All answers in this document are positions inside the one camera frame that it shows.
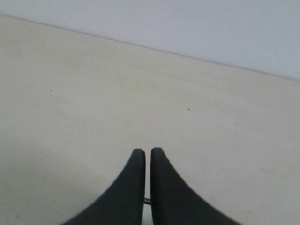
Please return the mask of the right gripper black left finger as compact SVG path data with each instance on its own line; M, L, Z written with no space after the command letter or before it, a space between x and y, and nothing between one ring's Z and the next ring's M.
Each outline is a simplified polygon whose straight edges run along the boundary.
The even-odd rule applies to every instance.
M145 192L145 153L134 149L111 186L66 225L141 225Z

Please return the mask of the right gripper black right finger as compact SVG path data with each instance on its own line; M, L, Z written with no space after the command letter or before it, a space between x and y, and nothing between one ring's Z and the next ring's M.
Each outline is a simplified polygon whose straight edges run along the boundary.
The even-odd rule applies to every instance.
M162 148L150 155L150 198L155 225L238 225L203 200L177 173Z

